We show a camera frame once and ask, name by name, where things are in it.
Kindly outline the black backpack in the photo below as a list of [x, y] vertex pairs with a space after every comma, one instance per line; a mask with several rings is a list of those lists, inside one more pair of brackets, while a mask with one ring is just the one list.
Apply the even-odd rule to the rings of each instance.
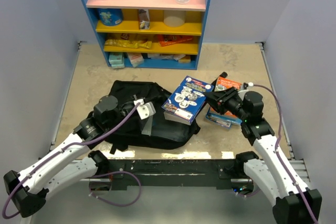
[[153, 103], [156, 113], [153, 115], [151, 136], [142, 135], [141, 131], [146, 119], [140, 119], [139, 115], [131, 118], [129, 122], [109, 136], [105, 141], [112, 145], [111, 154], [117, 150], [125, 151], [130, 146], [173, 150], [182, 147], [193, 135], [196, 135], [200, 131], [196, 118], [191, 125], [164, 118], [162, 105], [171, 94], [156, 82], [116, 80], [108, 95], [116, 97], [119, 105], [144, 99], [145, 102]]

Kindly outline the blue orange book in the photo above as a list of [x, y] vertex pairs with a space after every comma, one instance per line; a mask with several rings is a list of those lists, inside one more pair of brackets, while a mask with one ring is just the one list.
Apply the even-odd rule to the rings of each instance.
[[[235, 87], [237, 90], [241, 88], [241, 83], [229, 80], [224, 77], [218, 77], [215, 83], [214, 91], [223, 91], [229, 89], [231, 87]], [[225, 114], [217, 113], [213, 108], [209, 108], [206, 115], [212, 115], [213, 117], [217, 117], [226, 121], [229, 121], [232, 125], [240, 126], [241, 120], [234, 116], [231, 112], [227, 111]]]

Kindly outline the grey-green notebook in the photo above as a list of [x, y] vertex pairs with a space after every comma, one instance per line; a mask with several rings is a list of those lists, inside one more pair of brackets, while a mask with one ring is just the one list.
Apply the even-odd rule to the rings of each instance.
[[141, 131], [142, 135], [151, 136], [152, 126], [153, 126], [153, 116], [150, 116], [145, 120], [145, 124], [143, 125], [142, 131]]

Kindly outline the dark blue cartoon book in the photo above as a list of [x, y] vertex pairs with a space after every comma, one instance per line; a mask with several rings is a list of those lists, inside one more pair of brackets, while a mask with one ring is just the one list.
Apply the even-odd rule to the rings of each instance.
[[212, 84], [186, 76], [163, 103], [164, 118], [191, 125], [205, 103], [204, 93], [213, 90]]

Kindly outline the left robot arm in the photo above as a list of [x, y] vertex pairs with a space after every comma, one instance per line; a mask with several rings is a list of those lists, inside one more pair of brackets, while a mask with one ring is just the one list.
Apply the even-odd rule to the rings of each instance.
[[114, 96], [102, 97], [60, 145], [20, 172], [7, 172], [4, 184], [8, 197], [2, 217], [30, 217], [71, 184], [111, 176], [108, 159], [94, 148], [129, 122], [143, 104], [139, 99], [119, 105]]

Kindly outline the teal tissue pack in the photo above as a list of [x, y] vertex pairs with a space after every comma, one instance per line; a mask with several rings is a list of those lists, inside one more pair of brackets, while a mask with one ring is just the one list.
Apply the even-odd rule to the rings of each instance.
[[113, 69], [124, 68], [124, 56], [122, 52], [109, 53], [109, 64]]

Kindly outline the pink tissue pack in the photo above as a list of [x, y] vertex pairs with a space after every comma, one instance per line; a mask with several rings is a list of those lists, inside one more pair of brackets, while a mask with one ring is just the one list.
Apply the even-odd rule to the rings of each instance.
[[132, 67], [137, 67], [144, 63], [144, 58], [141, 53], [127, 52], [127, 57], [130, 60]]

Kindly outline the yellow soap pack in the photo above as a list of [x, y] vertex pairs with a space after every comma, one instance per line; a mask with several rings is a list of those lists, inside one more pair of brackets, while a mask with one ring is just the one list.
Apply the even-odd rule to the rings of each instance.
[[191, 62], [191, 56], [190, 55], [186, 55], [183, 58], [178, 60], [179, 63], [190, 63]]

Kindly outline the white wrapped packs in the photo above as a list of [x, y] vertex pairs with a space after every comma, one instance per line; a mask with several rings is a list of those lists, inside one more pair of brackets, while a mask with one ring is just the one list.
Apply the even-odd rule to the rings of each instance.
[[147, 54], [150, 59], [160, 59], [160, 60], [176, 60], [184, 58], [185, 54]]

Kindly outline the orange snack box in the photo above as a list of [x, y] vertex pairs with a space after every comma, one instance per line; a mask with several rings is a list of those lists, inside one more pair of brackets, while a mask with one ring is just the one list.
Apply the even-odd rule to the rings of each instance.
[[161, 47], [181, 44], [194, 39], [193, 36], [189, 35], [157, 35], [156, 37]]

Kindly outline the blue shelf unit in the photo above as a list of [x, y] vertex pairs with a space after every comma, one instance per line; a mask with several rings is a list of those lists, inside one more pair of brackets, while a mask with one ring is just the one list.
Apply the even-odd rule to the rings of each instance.
[[81, 0], [108, 66], [198, 67], [211, 0]]

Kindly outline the blue round can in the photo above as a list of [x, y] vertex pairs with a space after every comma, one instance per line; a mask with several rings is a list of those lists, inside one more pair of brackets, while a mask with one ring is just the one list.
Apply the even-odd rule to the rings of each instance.
[[123, 22], [123, 13], [121, 9], [116, 8], [98, 8], [101, 22], [106, 26], [116, 26]]

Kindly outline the white round container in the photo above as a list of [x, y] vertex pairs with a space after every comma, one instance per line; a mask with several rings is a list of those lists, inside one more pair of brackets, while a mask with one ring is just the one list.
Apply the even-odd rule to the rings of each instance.
[[184, 10], [164, 10], [163, 22], [169, 27], [180, 27], [185, 24], [186, 11]]

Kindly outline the small carton box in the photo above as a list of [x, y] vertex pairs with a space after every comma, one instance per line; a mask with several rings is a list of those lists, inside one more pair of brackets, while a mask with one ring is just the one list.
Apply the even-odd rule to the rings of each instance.
[[150, 14], [148, 9], [138, 9], [139, 30], [150, 29]]

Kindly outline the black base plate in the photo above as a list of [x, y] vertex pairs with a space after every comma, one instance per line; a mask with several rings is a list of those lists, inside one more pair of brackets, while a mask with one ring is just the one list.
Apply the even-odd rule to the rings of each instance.
[[107, 179], [110, 172], [132, 173], [143, 187], [253, 188], [253, 180], [235, 159], [110, 159], [91, 177]]

